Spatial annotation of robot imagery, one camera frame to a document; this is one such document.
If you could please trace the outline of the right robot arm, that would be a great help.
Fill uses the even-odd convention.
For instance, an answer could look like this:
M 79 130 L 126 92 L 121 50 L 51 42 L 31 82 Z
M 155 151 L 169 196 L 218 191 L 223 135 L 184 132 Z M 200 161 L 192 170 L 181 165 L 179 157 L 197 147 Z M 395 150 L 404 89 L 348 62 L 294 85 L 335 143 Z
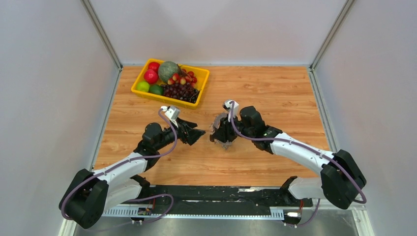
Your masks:
M 213 122 L 211 142 L 230 145 L 237 137 L 242 137 L 261 151 L 286 157 L 317 174 L 310 178 L 288 178 L 281 186 L 283 203 L 291 206 L 303 199 L 326 199 L 340 209 L 348 209 L 352 203 L 367 203 L 363 192 L 367 180 L 349 152 L 323 150 L 296 140 L 265 124 L 253 106 L 240 110 L 238 104 L 230 100 L 223 107 L 226 112 Z

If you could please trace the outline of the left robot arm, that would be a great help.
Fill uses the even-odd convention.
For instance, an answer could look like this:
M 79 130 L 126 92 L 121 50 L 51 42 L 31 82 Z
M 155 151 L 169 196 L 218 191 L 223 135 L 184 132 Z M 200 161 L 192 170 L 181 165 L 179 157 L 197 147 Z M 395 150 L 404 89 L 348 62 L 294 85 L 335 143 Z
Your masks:
M 159 150 L 170 145 L 173 151 L 177 141 L 191 146 L 205 134 L 197 124 L 180 118 L 168 124 L 168 128 L 156 122 L 148 124 L 137 147 L 119 162 L 96 171 L 77 172 L 59 203 L 62 216 L 88 229 L 118 204 L 133 199 L 146 203 L 150 198 L 149 182 L 140 174 L 163 156 Z

